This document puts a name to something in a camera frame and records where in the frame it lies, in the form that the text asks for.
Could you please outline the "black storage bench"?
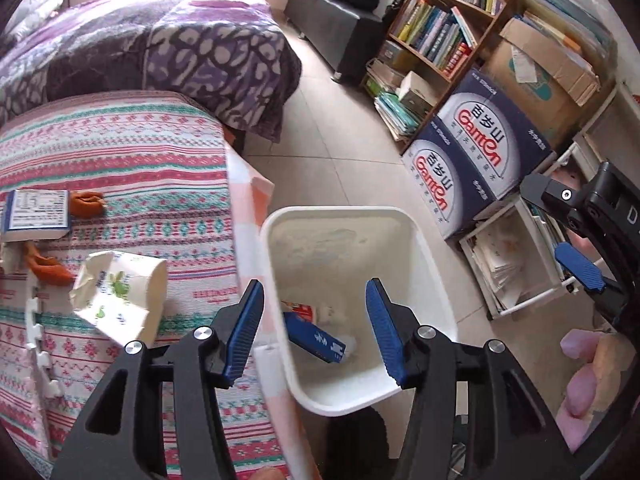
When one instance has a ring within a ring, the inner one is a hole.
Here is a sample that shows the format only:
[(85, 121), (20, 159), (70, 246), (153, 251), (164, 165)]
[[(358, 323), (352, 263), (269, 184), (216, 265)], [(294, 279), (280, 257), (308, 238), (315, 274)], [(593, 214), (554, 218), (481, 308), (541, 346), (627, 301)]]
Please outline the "black storage bench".
[(340, 0), (288, 0), (284, 15), (332, 68), (337, 82), (360, 80), (386, 35), (378, 16)]

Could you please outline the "orange peel piece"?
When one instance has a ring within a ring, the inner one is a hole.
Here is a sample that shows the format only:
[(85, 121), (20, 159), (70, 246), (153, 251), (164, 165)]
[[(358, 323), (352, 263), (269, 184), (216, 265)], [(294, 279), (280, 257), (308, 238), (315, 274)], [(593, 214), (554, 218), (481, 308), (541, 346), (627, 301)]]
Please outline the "orange peel piece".
[(40, 282), (55, 286), (68, 286), (75, 281), (73, 274), (62, 263), (59, 263), (54, 257), (41, 255), (34, 242), (24, 243), (24, 258), (26, 266)]
[(101, 217), (106, 209), (103, 194), (100, 192), (71, 192), (68, 211), (75, 218), (91, 219)]

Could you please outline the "white plastic trash bin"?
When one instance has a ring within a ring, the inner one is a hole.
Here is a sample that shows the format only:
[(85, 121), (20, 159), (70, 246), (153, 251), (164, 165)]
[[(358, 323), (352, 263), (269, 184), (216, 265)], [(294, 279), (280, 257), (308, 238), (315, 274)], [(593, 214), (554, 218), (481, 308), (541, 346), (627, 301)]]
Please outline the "white plastic trash bin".
[[(275, 211), (260, 229), (266, 303), (292, 396), (305, 410), (342, 416), (399, 392), (387, 375), (366, 310), (379, 278), (396, 304), (457, 339), (454, 309), (416, 222), (395, 207), (309, 206)], [(314, 324), (347, 346), (329, 364), (293, 344), (287, 304), (314, 309)]]

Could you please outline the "upper Ganten water carton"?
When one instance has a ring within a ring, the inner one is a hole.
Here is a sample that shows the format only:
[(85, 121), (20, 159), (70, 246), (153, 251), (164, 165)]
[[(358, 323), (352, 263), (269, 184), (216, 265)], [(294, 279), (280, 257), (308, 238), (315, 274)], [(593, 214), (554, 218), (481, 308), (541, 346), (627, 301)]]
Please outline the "upper Ganten water carton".
[(498, 200), (555, 160), (546, 138), (484, 74), (473, 68), (437, 113)]

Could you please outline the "wooden bookshelf with books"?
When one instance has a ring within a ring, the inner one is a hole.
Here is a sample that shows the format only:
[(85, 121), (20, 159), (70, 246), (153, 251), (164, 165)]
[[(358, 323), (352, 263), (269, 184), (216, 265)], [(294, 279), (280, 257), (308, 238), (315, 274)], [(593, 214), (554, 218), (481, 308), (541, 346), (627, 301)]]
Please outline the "wooden bookshelf with books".
[(488, 60), (516, 0), (404, 0), (361, 85), (399, 151), (442, 107), (463, 76)]

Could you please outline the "red white wrapper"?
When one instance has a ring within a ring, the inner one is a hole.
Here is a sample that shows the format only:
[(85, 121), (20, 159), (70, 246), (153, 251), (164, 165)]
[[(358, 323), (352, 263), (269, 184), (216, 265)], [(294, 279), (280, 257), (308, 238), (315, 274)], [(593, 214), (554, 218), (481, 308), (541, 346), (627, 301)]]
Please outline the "red white wrapper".
[(292, 312), (302, 320), (314, 324), (317, 322), (317, 309), (309, 304), (299, 304), (298, 302), (282, 301), (281, 307), (284, 312)]

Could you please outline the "purple patterned bed blanket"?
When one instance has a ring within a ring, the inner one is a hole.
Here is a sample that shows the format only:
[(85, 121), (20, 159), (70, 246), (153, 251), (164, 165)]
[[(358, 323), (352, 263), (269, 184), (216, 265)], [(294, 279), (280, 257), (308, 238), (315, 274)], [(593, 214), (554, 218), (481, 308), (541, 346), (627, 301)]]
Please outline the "purple patterned bed blanket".
[(301, 74), (266, 0), (96, 0), (2, 55), (1, 120), (71, 96), (160, 90), (279, 142)]

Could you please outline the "blue white medicine box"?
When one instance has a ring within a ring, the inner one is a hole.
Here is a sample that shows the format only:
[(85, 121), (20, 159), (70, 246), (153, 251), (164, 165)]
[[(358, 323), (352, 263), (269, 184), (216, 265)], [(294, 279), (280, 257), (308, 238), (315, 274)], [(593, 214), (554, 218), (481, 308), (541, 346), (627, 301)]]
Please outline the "blue white medicine box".
[(1, 240), (5, 243), (59, 240), (70, 232), (70, 192), (22, 188), (6, 194)]

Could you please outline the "lower Ganten water carton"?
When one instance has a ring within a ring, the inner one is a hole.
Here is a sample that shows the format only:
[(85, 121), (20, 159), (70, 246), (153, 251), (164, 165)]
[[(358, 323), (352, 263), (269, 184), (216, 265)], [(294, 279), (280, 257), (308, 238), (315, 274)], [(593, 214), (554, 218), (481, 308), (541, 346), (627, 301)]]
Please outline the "lower Ganten water carton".
[(497, 200), (439, 118), (419, 132), (402, 161), (444, 240), (468, 230), (475, 218)]

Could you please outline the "brown cardboard box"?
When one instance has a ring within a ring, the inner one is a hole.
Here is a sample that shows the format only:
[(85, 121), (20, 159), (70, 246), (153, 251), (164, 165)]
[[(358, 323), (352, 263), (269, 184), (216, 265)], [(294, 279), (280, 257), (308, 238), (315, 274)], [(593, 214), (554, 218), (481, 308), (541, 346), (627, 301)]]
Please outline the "brown cardboard box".
[(596, 73), (585, 58), (520, 18), (503, 26), (483, 73), (552, 148), (589, 122), (614, 88), (612, 73)]

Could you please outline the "white paper cup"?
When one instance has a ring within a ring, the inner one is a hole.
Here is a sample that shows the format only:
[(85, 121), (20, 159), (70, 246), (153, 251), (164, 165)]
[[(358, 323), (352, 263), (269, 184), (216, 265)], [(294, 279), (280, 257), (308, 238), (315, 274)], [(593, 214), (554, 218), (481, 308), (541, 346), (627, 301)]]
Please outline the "white paper cup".
[(80, 318), (116, 344), (154, 344), (167, 297), (167, 261), (131, 252), (93, 252), (70, 291)]

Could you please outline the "ganten water carton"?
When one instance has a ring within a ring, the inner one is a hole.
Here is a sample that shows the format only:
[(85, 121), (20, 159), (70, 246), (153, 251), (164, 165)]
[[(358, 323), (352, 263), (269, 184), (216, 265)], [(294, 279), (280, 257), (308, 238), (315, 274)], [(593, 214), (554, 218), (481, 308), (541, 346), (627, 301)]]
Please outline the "ganten water carton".
[(555, 160), (546, 138), (484, 74), (473, 68), (437, 113), (498, 200)]
[(468, 230), (475, 218), (497, 200), (439, 118), (419, 132), (402, 161), (444, 240)]

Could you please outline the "striped patterned table cloth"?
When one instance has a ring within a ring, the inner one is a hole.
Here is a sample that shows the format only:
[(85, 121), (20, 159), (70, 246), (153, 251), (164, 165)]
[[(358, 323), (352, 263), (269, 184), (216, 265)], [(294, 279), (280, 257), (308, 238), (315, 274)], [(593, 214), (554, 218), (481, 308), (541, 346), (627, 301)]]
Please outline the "striped patterned table cloth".
[[(239, 298), (231, 185), (221, 123), (169, 92), (76, 96), (6, 122), (1, 188), (99, 192), (105, 209), (76, 219), (41, 251), (77, 273), (88, 255), (118, 250), (163, 259), (167, 297), (156, 340), (171, 344)], [(38, 322), (62, 388), (32, 406), (26, 378), (24, 271), (1, 279), (1, 421), (40, 474), (50, 474), (119, 345), (78, 316), (65, 287), (42, 286)]]

